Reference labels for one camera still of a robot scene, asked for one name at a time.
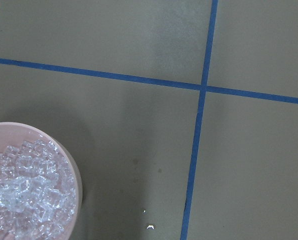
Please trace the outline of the pile of clear ice cubes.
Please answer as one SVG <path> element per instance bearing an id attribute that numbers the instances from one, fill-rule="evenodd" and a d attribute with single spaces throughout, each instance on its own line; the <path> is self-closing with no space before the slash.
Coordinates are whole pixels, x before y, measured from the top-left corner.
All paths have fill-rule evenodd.
<path id="1" fill-rule="evenodd" d="M 24 141 L 0 153 L 0 240 L 61 240 L 77 191 L 68 159 L 52 141 Z"/>

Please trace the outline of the pink bowl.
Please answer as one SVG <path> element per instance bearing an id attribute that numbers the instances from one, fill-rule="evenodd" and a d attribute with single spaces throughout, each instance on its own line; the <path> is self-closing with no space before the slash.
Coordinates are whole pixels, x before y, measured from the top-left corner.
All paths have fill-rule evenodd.
<path id="1" fill-rule="evenodd" d="M 8 145 L 19 147 L 23 141 L 34 142 L 38 139 L 45 142 L 53 142 L 58 147 L 61 154 L 67 159 L 69 169 L 73 176 L 76 193 L 73 217 L 64 228 L 64 232 L 57 237 L 58 240 L 68 240 L 78 222 L 83 201 L 82 178 L 74 158 L 60 142 L 38 128 L 18 122 L 0 122 L 0 152 L 2 152 Z"/>

